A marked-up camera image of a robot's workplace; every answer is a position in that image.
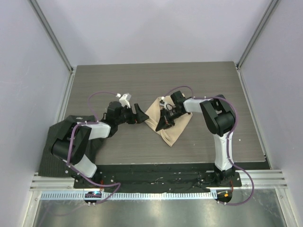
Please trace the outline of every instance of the wall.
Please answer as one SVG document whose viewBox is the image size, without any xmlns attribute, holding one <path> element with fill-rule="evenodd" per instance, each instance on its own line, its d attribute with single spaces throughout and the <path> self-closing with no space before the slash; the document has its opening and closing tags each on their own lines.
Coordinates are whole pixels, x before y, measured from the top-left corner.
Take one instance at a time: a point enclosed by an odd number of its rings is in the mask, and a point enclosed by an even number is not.
<svg viewBox="0 0 303 227">
<path fill-rule="evenodd" d="M 71 64 L 238 62 L 270 0 L 38 0 Z"/>
<path fill-rule="evenodd" d="M 303 217 L 303 1 L 281 1 L 242 72 L 271 163 Z"/>
<path fill-rule="evenodd" d="M 17 227 L 69 73 L 27 1 L 0 18 L 0 222 Z"/>
</svg>

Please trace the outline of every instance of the reflective surface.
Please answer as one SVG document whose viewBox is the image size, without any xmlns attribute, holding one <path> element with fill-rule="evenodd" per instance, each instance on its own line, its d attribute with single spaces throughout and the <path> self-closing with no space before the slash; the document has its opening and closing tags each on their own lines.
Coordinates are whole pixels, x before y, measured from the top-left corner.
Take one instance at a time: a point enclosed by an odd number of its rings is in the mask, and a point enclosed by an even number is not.
<svg viewBox="0 0 303 227">
<path fill-rule="evenodd" d="M 235 190 L 232 202 L 245 200 L 250 190 Z M 255 190 L 241 206 L 214 200 L 108 201 L 83 206 L 82 201 L 40 201 L 35 227 L 286 227 L 275 190 Z"/>
</svg>

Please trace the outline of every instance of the slotted white strip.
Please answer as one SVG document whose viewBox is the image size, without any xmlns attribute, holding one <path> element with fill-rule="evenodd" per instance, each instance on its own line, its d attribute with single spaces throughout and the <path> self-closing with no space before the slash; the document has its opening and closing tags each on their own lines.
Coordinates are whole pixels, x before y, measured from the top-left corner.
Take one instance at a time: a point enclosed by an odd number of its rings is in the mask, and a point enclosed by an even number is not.
<svg viewBox="0 0 303 227">
<path fill-rule="evenodd" d="M 111 194 L 102 192 L 102 198 L 85 198 L 86 193 L 84 191 L 48 191 L 42 192 L 40 200 L 100 200 Z M 110 200 L 201 200 L 216 198 L 217 192 L 211 190 L 201 193 L 115 193 Z"/>
</svg>

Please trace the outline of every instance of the folded cloth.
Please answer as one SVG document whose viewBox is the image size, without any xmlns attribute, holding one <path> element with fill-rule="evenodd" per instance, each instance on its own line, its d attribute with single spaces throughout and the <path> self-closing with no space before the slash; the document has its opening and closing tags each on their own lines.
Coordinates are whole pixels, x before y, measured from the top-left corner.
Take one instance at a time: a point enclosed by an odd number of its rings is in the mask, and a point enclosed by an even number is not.
<svg viewBox="0 0 303 227">
<path fill-rule="evenodd" d="M 153 104 L 148 108 L 146 111 L 146 114 L 150 117 L 148 120 L 145 121 L 147 125 L 157 134 L 159 134 L 163 140 L 170 146 L 172 146 L 185 127 L 187 126 L 189 120 L 192 117 L 191 114 L 184 114 L 181 117 L 175 119 L 175 126 L 170 127 L 169 129 L 162 129 L 160 131 L 156 131 L 156 127 L 158 125 L 159 119 L 160 119 L 160 105 L 159 102 L 161 100 L 161 97 L 158 97 Z M 170 96 L 166 96 L 164 98 L 164 101 L 168 104 L 174 105 L 173 101 L 171 100 Z"/>
</svg>

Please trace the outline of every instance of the wood grain surface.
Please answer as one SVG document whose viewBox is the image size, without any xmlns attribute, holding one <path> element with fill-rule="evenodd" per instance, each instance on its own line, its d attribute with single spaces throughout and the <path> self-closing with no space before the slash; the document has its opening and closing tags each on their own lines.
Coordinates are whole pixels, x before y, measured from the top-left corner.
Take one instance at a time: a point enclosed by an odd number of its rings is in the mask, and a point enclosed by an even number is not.
<svg viewBox="0 0 303 227">
<path fill-rule="evenodd" d="M 78 66 L 66 115 L 91 115 L 87 98 L 97 91 L 130 93 L 131 103 L 145 112 L 153 101 L 171 88 L 188 85 L 196 97 L 223 94 L 236 107 L 239 124 L 232 140 L 237 162 L 264 161 L 263 152 L 233 62 L 151 63 Z M 181 90 L 187 97 L 187 88 Z M 101 94 L 91 103 L 100 116 L 113 95 Z M 96 164 L 196 163 L 214 162 L 214 139 L 202 115 L 195 113 L 173 147 L 145 123 L 119 125 L 106 139 Z"/>
</svg>

